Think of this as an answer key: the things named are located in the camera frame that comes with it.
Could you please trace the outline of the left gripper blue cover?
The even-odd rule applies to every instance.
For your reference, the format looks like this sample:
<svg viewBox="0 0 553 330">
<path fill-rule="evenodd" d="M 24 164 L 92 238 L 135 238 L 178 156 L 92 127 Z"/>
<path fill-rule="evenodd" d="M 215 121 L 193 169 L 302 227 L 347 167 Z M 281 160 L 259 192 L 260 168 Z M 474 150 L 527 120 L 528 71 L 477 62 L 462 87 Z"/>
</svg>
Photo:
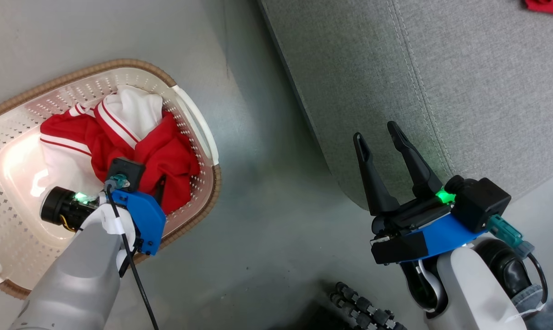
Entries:
<svg viewBox="0 0 553 330">
<path fill-rule="evenodd" d="M 62 187 L 54 187 L 44 197 L 40 219 L 77 232 L 90 224 L 100 224 L 114 236 L 126 235 L 131 252 L 155 255 L 161 245 L 167 218 L 162 202 L 167 176 L 155 186 L 155 199 L 142 192 L 117 189 L 88 196 Z"/>
</svg>

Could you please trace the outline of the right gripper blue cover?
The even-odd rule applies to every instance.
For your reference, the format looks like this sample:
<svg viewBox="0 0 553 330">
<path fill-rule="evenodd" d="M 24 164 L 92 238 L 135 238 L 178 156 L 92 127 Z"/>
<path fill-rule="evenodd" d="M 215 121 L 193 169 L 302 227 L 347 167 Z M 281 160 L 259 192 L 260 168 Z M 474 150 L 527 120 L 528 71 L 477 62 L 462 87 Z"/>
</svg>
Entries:
<svg viewBox="0 0 553 330">
<path fill-rule="evenodd" d="M 384 220 L 384 229 L 371 241 L 371 253 L 377 264 L 400 264 L 418 261 L 450 252 L 474 241 L 487 232 L 469 230 L 451 213 L 455 195 L 444 190 L 443 184 L 428 163 L 395 121 L 387 129 L 395 149 L 402 155 L 410 174 L 416 198 L 394 219 Z M 368 210 L 372 216 L 395 212 L 400 203 L 389 194 L 373 164 L 373 155 L 362 134 L 353 138 Z"/>
</svg>

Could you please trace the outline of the red garment white striped collar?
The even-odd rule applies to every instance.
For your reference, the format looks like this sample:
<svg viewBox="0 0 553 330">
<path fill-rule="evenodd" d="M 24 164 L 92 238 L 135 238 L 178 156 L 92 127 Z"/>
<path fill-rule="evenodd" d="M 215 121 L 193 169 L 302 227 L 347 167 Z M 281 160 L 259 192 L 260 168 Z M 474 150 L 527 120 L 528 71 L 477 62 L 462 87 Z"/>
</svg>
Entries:
<svg viewBox="0 0 553 330">
<path fill-rule="evenodd" d="M 77 103 L 51 116 L 40 125 L 39 140 L 50 187 L 98 194 L 112 160 L 124 157 L 146 167 L 140 192 L 153 196 L 166 178 L 166 215 L 191 200 L 190 181 L 200 171 L 188 136 L 163 109 L 163 98 L 127 84 L 92 107 Z"/>
</svg>

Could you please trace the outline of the plain red garment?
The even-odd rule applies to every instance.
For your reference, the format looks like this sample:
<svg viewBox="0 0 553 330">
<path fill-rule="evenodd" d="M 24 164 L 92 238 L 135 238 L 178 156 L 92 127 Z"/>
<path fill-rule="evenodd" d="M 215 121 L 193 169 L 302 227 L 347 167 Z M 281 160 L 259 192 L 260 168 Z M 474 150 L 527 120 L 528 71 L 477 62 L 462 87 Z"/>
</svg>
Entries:
<svg viewBox="0 0 553 330">
<path fill-rule="evenodd" d="M 524 0 L 524 2 L 530 11 L 553 15 L 553 0 Z"/>
</svg>

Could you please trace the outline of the grey fabric sofa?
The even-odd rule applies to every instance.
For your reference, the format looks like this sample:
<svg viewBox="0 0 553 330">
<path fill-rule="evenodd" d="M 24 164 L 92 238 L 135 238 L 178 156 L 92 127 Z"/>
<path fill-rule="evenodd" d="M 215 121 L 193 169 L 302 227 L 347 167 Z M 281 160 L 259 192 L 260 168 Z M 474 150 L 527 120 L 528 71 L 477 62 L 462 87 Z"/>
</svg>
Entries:
<svg viewBox="0 0 553 330">
<path fill-rule="evenodd" d="M 553 177 L 553 15 L 525 0 L 258 0 L 343 193 L 367 209 L 352 136 L 392 196 L 413 197 L 387 122 L 442 181 L 514 198 Z"/>
</svg>

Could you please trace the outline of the white perforated laundry basket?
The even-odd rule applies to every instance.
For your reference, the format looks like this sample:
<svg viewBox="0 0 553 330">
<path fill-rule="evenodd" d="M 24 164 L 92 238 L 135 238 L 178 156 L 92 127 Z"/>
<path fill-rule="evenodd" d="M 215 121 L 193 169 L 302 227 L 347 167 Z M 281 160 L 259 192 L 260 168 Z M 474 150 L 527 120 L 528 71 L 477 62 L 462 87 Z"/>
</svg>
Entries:
<svg viewBox="0 0 553 330">
<path fill-rule="evenodd" d="M 159 67 L 138 59 L 114 59 L 39 84 L 0 103 L 0 291 L 27 298 L 61 255 L 73 234 L 44 223 L 40 202 L 49 184 L 39 126 L 76 103 L 93 106 L 119 84 L 163 98 L 188 136 L 201 171 L 191 179 L 191 200 L 167 217 L 161 248 L 201 222 L 214 208 L 222 186 L 215 139 L 191 97 Z"/>
</svg>

